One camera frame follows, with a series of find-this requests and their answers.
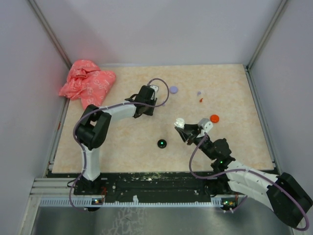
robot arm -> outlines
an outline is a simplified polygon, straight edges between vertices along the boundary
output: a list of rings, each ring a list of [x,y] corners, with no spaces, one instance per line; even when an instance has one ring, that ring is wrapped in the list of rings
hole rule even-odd
[[[203,118],[198,124],[192,125],[185,124],[181,118],[178,118],[175,122],[175,129],[188,145],[192,143],[198,145],[204,133],[208,133],[212,127],[213,123],[207,118]],[[293,201],[280,189],[265,180],[264,177],[289,193],[305,213],[312,207],[312,199],[291,175],[287,173],[282,175],[268,174],[240,163],[230,156],[231,150],[226,139],[212,142],[208,137],[199,146],[199,149],[211,160],[215,160],[211,164],[215,173],[233,170],[226,173],[226,181],[232,191],[245,194],[266,205],[288,226],[296,228],[302,220],[303,214]]]
[[[155,105],[157,102],[156,94],[158,86],[142,86],[138,94],[132,95],[123,102],[140,102],[150,105]],[[94,105],[89,105],[82,117],[93,110],[103,108]],[[88,188],[94,187],[94,181],[100,176],[99,153],[100,146],[106,139],[109,125],[113,121],[118,121],[124,118],[138,118],[142,114],[149,116],[153,115],[154,108],[144,105],[120,105],[107,110],[99,111],[84,119],[77,128],[76,137],[83,146],[82,161],[84,162],[84,152],[86,153],[87,168],[83,174],[82,181]]]

white wall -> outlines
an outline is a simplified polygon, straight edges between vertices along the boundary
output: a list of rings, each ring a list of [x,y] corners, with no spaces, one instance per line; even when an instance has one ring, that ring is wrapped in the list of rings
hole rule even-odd
[[[42,177],[67,68],[26,1],[0,1],[0,233],[16,235]]]
[[[252,75],[281,168],[313,198],[312,38],[313,1],[290,1]]]
[[[37,0],[71,61],[247,64],[280,0]]]

small purple object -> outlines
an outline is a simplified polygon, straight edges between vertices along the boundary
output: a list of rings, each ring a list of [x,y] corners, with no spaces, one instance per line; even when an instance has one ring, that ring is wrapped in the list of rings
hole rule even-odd
[[[170,93],[171,94],[176,94],[178,92],[178,88],[176,86],[171,86],[170,87]]]

crumpled bag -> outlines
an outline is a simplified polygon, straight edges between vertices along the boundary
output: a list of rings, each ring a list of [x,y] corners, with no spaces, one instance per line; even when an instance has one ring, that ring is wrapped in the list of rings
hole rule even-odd
[[[101,71],[90,60],[78,60],[69,70],[67,82],[59,95],[71,100],[81,98],[84,109],[90,104],[101,106],[115,79],[113,71]]]

beige speckled surface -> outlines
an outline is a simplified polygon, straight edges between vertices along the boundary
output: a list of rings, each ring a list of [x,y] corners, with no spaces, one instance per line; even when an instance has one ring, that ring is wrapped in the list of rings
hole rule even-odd
[[[109,68],[117,80],[103,105],[112,105],[137,93],[151,78],[160,77],[179,92],[170,95],[165,106],[155,109],[152,117],[128,118],[111,123],[107,139],[101,146],[102,172],[188,171],[195,146],[184,144],[174,129],[176,118],[195,124],[212,114],[220,122],[210,131],[214,141],[226,138],[232,157],[257,169],[273,169],[260,121],[242,65],[196,65],[162,67]],[[161,82],[158,103],[166,97]],[[83,113],[79,100],[69,103],[53,173],[80,172],[80,147],[72,137],[72,129]],[[167,147],[157,146],[159,139]],[[211,161],[199,151],[194,170],[211,170]]]

